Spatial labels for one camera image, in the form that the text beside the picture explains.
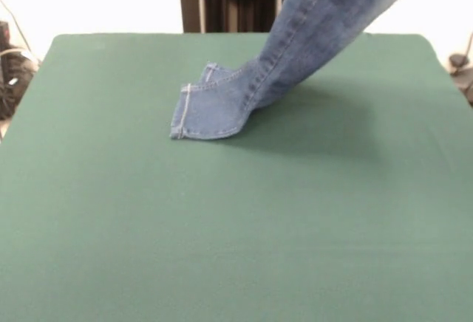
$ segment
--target denim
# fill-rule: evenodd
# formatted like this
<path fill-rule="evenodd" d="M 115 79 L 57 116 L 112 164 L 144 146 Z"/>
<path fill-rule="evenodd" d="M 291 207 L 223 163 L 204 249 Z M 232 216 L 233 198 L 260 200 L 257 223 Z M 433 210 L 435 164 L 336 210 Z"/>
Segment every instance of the denim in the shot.
<path fill-rule="evenodd" d="M 239 69 L 208 64 L 182 87 L 171 138 L 215 140 L 280 100 L 349 45 L 396 0 L 284 0 L 262 51 Z"/>

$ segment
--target green cloth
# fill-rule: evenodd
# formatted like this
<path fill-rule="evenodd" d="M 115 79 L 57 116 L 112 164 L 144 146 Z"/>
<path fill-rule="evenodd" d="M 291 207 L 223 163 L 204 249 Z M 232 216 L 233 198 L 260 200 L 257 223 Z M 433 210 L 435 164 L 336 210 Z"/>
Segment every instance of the green cloth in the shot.
<path fill-rule="evenodd" d="M 55 40 L 0 146 L 1 322 L 473 321 L 472 111 L 421 37 L 169 139 L 182 83 L 264 40 Z"/>

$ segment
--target blue jeans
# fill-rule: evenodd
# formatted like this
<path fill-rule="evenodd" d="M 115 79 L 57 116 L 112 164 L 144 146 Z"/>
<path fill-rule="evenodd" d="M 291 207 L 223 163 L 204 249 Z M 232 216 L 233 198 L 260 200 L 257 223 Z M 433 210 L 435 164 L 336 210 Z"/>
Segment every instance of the blue jeans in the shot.
<path fill-rule="evenodd" d="M 184 86 L 171 138 L 230 137 L 350 44 L 396 0 L 284 0 L 260 54 L 237 70 L 208 64 Z"/>

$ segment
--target stitching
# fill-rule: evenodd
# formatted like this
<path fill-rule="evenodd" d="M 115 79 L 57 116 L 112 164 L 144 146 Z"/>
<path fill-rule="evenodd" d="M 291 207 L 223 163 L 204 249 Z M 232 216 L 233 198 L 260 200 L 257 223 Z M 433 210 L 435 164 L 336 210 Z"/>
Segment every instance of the stitching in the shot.
<path fill-rule="evenodd" d="M 186 121 L 186 116 L 187 116 L 187 111 L 189 108 L 189 99 L 191 98 L 191 84 L 189 83 L 187 85 L 187 95 L 186 95 L 186 102 L 184 104 L 184 111 L 183 115 L 180 118 L 180 124 L 179 124 L 179 138 L 182 139 L 184 135 L 184 121 Z"/>
<path fill-rule="evenodd" d="M 212 75 L 214 74 L 214 71 L 217 69 L 217 65 L 216 64 L 207 65 L 207 69 L 208 69 L 208 73 L 207 73 L 207 76 L 205 76 L 205 82 L 208 82 L 208 80 L 210 80 L 210 77 L 212 77 Z"/>
<path fill-rule="evenodd" d="M 204 86 L 197 86 L 197 85 L 193 84 L 193 85 L 191 85 L 190 90 L 191 91 L 205 91 L 206 89 L 214 89 L 214 88 L 218 87 L 221 83 L 229 82 L 229 81 L 234 80 L 239 75 L 241 75 L 244 71 L 246 71 L 246 69 L 248 69 L 250 67 L 250 65 L 252 65 L 252 64 L 253 64 L 252 61 L 247 62 L 245 65 L 243 65 L 240 69 L 238 69 L 237 71 L 235 71 L 231 75 L 229 75 L 225 78 L 222 78 L 221 80 L 214 80 L 214 81 L 212 81 L 209 84 L 206 84 Z"/>

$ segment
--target white wall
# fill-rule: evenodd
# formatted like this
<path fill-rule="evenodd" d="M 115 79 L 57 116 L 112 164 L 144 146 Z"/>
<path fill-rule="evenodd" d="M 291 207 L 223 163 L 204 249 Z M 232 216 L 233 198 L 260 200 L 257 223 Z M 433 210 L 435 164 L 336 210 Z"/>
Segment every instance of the white wall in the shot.
<path fill-rule="evenodd" d="M 473 0 L 399 0 L 367 31 L 421 34 L 448 69 L 449 56 L 464 53 L 473 32 Z"/>
<path fill-rule="evenodd" d="M 183 31 L 180 0 L 3 1 L 40 57 L 61 33 Z M 7 16 L 1 7 L 0 16 Z M 14 30 L 13 36 L 18 41 Z"/>

